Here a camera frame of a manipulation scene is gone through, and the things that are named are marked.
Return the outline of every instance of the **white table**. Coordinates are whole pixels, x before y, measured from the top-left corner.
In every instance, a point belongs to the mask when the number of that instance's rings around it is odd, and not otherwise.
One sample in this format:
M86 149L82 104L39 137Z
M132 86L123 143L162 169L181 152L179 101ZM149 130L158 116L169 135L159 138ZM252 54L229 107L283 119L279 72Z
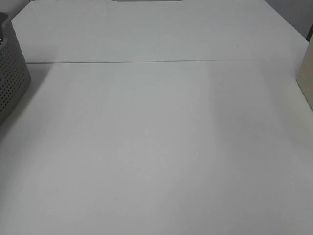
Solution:
M29 68L0 135L0 234L312 234L291 61Z
M28 62L297 62L308 45L264 0L33 1L13 25Z

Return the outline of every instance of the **gray wall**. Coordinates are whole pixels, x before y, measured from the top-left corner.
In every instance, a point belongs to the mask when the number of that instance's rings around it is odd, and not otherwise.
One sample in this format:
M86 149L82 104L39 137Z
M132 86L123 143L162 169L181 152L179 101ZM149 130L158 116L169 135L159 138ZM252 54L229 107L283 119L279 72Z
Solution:
M303 37L313 23L313 0L265 0L282 15Z
M12 16L15 16L28 3L29 0L0 0L0 11L9 12Z

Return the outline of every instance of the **perforated basket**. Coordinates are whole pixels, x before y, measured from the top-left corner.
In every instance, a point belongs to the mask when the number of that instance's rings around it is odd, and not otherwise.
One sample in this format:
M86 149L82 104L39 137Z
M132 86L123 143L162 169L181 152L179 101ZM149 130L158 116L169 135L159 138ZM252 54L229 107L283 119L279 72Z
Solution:
M0 12L0 126L30 83L29 71L7 13Z

